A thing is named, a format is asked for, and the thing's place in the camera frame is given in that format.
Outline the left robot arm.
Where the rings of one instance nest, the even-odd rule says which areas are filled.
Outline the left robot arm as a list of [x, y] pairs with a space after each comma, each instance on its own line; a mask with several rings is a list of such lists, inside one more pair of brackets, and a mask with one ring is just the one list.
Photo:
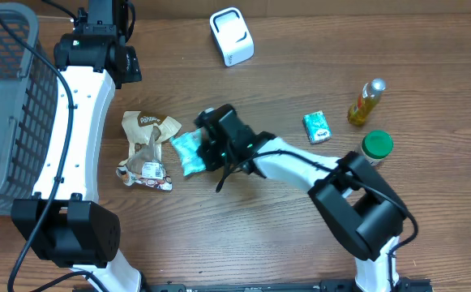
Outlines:
[[97, 291], [143, 291], [143, 274], [119, 248], [116, 214], [99, 203], [97, 166], [105, 117], [114, 93], [142, 79], [129, 45], [135, 7], [91, 1], [72, 15], [74, 28], [54, 46], [48, 66], [58, 91], [54, 124], [40, 176], [11, 219], [25, 251], [82, 276]]

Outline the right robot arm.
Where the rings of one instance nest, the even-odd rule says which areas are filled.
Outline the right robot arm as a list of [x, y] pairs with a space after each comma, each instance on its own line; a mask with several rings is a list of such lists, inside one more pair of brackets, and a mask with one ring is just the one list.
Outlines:
[[355, 287], [396, 290], [394, 255], [409, 212], [364, 156], [320, 156], [272, 133], [256, 134], [229, 104], [204, 110], [195, 125], [202, 134], [197, 153], [208, 171], [222, 169], [225, 178], [256, 174], [306, 192], [333, 236], [354, 256]]

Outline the yellow bottle with silver cap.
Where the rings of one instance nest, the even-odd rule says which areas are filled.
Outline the yellow bottle with silver cap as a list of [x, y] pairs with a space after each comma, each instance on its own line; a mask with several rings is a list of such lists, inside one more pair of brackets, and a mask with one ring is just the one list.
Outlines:
[[349, 107], [348, 122], [359, 127], [364, 125], [385, 90], [386, 82], [383, 79], [376, 78], [366, 83], [357, 100]]

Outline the green lid white jar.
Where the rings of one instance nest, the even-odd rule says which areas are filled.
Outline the green lid white jar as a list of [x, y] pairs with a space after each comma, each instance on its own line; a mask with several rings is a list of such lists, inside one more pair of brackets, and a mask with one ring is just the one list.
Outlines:
[[393, 138], [386, 131], [371, 131], [357, 146], [357, 152], [372, 165], [379, 165], [394, 149]]

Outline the teal white large packet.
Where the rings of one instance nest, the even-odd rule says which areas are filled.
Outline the teal white large packet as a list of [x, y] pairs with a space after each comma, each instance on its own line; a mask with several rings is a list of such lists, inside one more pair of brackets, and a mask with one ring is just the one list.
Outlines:
[[206, 170], [203, 159], [197, 153], [202, 143], [202, 131], [200, 129], [172, 138], [170, 143], [180, 158], [184, 177]]

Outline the brown snack package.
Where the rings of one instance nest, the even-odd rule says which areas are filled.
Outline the brown snack package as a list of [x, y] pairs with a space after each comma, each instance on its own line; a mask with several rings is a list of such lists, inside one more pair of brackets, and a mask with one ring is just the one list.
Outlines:
[[129, 143], [128, 158], [116, 169], [126, 186], [134, 184], [171, 191], [172, 179], [162, 161], [162, 144], [174, 137], [182, 125], [168, 115], [148, 111], [126, 111], [122, 128]]

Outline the teal white small packet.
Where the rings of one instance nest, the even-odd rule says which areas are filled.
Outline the teal white small packet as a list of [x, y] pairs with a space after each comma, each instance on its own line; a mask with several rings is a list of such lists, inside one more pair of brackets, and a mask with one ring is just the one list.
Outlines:
[[322, 143], [332, 138], [332, 131], [323, 111], [306, 114], [302, 121], [311, 144]]

